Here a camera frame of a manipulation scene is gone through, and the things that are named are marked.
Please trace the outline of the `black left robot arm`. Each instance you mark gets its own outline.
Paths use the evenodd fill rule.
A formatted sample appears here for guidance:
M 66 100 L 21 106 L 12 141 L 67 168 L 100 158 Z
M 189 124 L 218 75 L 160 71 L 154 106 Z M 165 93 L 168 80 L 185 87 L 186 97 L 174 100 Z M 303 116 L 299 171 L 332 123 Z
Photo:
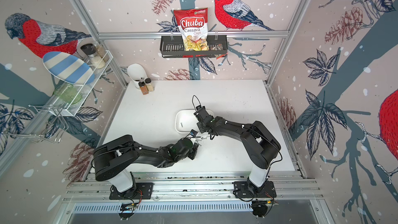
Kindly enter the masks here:
M 156 168 L 168 168 L 189 158 L 194 160 L 199 144 L 190 138 L 181 138 L 175 144 L 159 148 L 144 146 L 124 135 L 97 147 L 93 153 L 92 165 L 97 181 L 109 181 L 119 192 L 134 187 L 135 179 L 126 168 L 132 164 L 147 164 Z

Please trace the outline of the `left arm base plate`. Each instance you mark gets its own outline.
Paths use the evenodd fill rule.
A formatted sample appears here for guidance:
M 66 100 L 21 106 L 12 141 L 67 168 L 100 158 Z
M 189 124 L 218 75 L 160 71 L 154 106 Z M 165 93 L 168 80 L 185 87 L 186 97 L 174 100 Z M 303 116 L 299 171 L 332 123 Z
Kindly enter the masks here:
M 149 200 L 151 199 L 154 183 L 135 183 L 131 189 L 119 192 L 112 185 L 110 188 L 110 200 Z

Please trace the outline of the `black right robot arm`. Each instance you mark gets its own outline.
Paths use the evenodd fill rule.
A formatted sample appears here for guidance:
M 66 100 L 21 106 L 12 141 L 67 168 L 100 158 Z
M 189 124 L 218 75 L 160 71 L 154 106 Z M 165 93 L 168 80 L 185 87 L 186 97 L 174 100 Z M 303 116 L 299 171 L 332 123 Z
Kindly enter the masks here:
M 228 121 L 222 117 L 213 117 L 205 106 L 195 107 L 194 115 L 202 134 L 208 134 L 213 140 L 216 136 L 226 136 L 240 141 L 253 163 L 248 177 L 248 189 L 253 194 L 263 190 L 268 180 L 269 169 L 280 154 L 281 145 L 272 133 L 260 121 L 243 124 Z

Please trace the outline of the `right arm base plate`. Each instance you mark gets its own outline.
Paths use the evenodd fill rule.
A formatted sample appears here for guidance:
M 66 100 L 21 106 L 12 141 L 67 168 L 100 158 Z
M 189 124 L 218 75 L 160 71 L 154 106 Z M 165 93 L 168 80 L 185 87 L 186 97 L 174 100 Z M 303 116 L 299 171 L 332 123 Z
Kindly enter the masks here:
M 260 198 L 276 198 L 276 190 L 274 183 L 267 180 L 262 186 L 255 186 L 250 180 L 235 181 L 233 183 L 233 194 L 239 199 L 260 199 Z

